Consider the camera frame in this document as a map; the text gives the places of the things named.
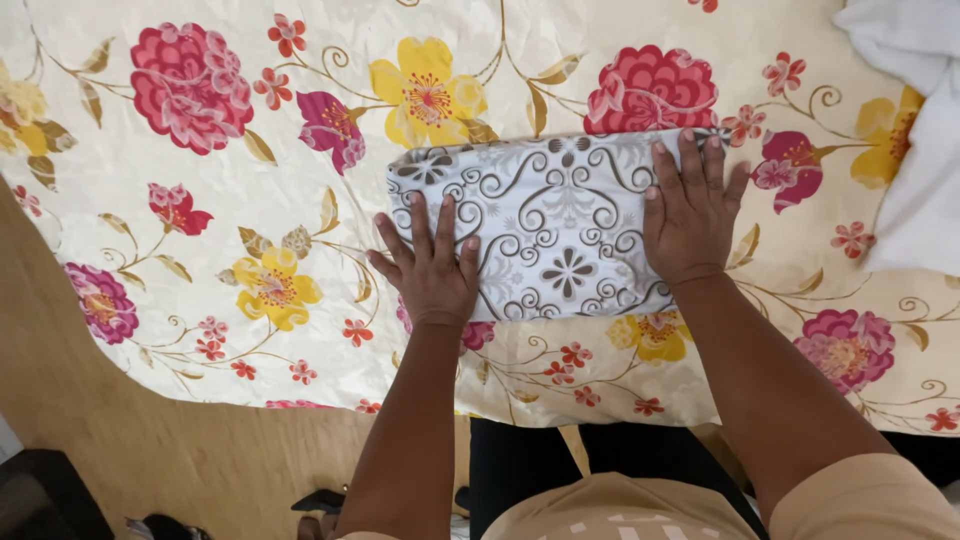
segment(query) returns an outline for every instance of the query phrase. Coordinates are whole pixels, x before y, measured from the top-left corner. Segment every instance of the forearm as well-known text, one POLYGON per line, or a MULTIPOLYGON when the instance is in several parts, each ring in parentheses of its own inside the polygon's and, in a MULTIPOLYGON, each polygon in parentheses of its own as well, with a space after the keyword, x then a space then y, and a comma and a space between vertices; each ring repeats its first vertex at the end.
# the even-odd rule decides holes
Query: forearm
POLYGON ((449 537, 459 343, 453 327, 414 327, 360 455, 338 538, 359 530, 400 540, 449 537))
POLYGON ((730 277, 683 283, 674 294, 764 521, 787 492, 824 467, 894 452, 730 277))

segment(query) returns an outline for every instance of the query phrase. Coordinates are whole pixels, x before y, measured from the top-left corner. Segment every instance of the black pants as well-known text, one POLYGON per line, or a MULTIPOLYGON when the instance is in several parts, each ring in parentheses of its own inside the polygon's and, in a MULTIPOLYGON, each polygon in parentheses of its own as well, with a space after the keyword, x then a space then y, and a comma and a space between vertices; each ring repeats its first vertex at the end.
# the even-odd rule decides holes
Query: black pants
MULTIPOLYGON (((671 479, 727 498, 761 540, 769 536, 732 478, 686 428, 646 424, 580 426, 592 473, 633 479, 671 479)), ((549 429, 517 428, 470 419, 470 539, 514 504, 581 479, 573 455, 549 429)))

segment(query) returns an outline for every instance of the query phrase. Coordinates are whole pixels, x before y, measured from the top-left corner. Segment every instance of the satin bedspread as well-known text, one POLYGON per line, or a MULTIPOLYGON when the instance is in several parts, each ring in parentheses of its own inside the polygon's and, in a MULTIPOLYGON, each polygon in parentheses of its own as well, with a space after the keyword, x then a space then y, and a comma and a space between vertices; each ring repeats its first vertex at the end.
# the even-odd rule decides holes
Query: satin bedspread
MULTIPOLYGON (((375 413, 409 331, 363 255, 383 249, 388 163, 728 128, 731 162, 754 168, 729 270, 744 294, 874 425, 955 435, 960 281, 860 271, 922 98, 854 53, 830 23, 842 4, 7 3, 0 170, 133 379, 375 413)), ((718 420, 676 311, 470 324, 456 409, 718 420)))

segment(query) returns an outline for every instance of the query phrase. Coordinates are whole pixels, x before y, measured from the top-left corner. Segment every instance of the finger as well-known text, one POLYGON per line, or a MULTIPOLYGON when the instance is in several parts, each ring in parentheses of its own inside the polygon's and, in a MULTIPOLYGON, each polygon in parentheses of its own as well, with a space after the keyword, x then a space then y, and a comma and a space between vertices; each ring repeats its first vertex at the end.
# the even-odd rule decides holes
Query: finger
POLYGON ((440 206, 440 218, 437 220, 437 237, 434 238, 433 257, 439 264, 453 266, 455 215, 453 195, 444 196, 444 202, 440 206))
POLYGON ((704 160, 700 157, 700 147, 697 146, 693 130, 682 130, 677 146, 680 147, 680 178, 684 181, 686 200, 692 207, 701 209, 708 202, 707 179, 704 177, 704 160))
POLYGON ((396 232, 394 220, 390 219, 387 214, 380 212, 373 217, 373 223, 376 224, 376 229, 380 232, 383 243, 390 250, 390 255, 394 258, 396 266, 403 271, 409 270, 414 264, 414 253, 403 243, 403 239, 396 232))
POLYGON ((477 269, 480 259, 480 238, 471 236, 464 242, 464 249, 460 252, 460 273, 467 282, 467 287, 471 291, 477 290, 480 285, 479 270, 477 269))
POLYGON ((396 288, 400 287, 400 283, 403 282, 403 272, 400 271, 398 266, 388 261, 386 257, 383 257, 383 255, 373 250, 367 252, 367 260, 370 261, 370 264, 374 270, 380 274, 383 274, 383 277, 387 279, 387 282, 396 288))
POLYGON ((707 177, 707 194, 713 203, 723 200, 723 146, 720 137, 711 135, 704 145, 704 175, 707 177))
POLYGON ((643 249, 648 254, 656 251, 660 244, 665 217, 660 190, 655 186, 648 187, 643 194, 643 249))
POLYGON ((743 192, 747 190, 749 181, 750 162, 742 161, 733 168, 730 185, 727 186, 727 193, 723 197, 724 207, 733 216, 740 211, 740 199, 743 198, 743 192))
POLYGON ((426 201, 423 200, 423 194, 419 191, 410 194, 410 221, 414 255, 418 260, 432 260, 433 241, 430 239, 430 225, 426 218, 426 201))
POLYGON ((690 209, 686 201, 684 185, 680 182, 680 173, 673 155, 666 149, 666 145, 658 142, 654 145, 654 172, 660 181, 659 195, 663 196, 666 211, 684 212, 690 209))

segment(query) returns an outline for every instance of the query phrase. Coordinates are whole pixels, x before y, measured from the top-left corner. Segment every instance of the person's left hand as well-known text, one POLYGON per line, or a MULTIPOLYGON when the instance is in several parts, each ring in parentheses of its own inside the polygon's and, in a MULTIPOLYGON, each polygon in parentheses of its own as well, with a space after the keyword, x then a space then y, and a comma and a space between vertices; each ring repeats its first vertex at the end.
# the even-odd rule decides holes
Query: person's left hand
POLYGON ((458 263, 453 253, 456 213, 453 197, 444 197, 435 240, 430 239, 423 194, 415 191, 410 200, 414 250, 410 251, 400 239, 393 220, 381 212, 373 222, 394 262, 376 251, 368 251, 367 258, 373 268, 400 291, 414 328, 417 325, 446 325, 461 331, 477 301, 480 238, 472 236, 464 242, 458 263))

